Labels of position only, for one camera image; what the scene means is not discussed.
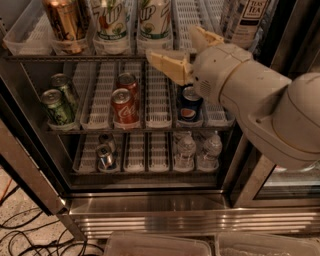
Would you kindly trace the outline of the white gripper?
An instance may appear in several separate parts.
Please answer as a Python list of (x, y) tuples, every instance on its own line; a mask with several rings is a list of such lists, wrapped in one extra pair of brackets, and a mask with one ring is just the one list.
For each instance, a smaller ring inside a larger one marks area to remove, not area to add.
[(219, 96), (229, 76), (241, 64), (251, 60), (252, 54), (237, 45), (223, 44), (223, 37), (200, 26), (191, 25), (189, 36), (192, 47), (201, 52), (193, 65), (190, 54), (184, 51), (147, 49), (146, 58), (152, 67), (176, 84), (184, 86), (193, 83), (200, 97), (219, 104)]

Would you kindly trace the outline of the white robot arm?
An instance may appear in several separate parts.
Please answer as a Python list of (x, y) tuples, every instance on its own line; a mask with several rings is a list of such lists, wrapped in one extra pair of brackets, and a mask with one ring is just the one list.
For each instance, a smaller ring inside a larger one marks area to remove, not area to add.
[(248, 140), (275, 164), (304, 169), (320, 160), (319, 73), (292, 80), (213, 32), (192, 25), (189, 33), (194, 60), (185, 51), (147, 49), (149, 64), (231, 112)]

